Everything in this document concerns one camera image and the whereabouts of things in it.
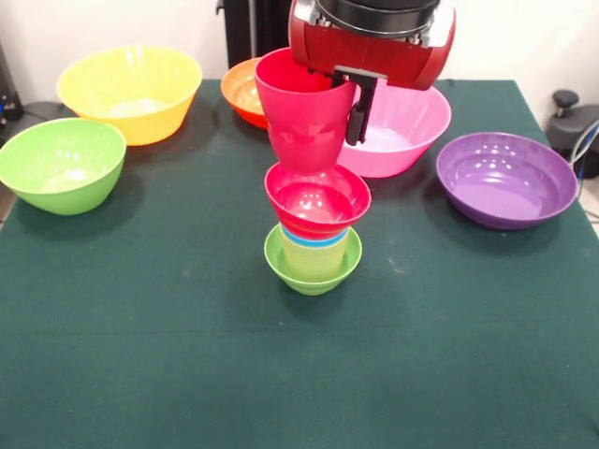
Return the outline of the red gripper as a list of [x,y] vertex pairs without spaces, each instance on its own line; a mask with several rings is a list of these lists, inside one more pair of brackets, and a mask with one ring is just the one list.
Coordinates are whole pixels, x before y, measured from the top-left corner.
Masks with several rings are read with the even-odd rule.
[[428,89],[446,65],[456,21],[448,1],[294,1],[288,37],[294,60],[327,74],[331,89],[348,80],[359,87],[345,136],[356,146],[365,141],[376,78]]

